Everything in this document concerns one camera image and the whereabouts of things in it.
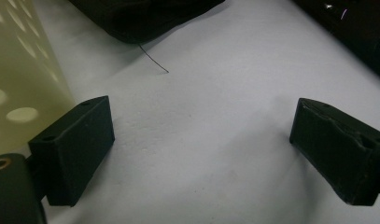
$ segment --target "black block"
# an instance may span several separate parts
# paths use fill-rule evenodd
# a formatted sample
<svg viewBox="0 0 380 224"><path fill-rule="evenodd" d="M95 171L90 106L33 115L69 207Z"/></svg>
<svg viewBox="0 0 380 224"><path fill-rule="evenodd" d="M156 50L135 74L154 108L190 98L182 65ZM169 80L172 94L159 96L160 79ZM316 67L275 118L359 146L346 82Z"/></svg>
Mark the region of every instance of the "black block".
<svg viewBox="0 0 380 224"><path fill-rule="evenodd" d="M114 140L107 96L77 105L31 140L49 203L74 206Z"/></svg>
<svg viewBox="0 0 380 224"><path fill-rule="evenodd" d="M300 99L290 142L338 196L373 205L380 192L380 132L324 103Z"/></svg>
<svg viewBox="0 0 380 224"><path fill-rule="evenodd" d="M47 223L25 159L19 154L0 156L0 223Z"/></svg>

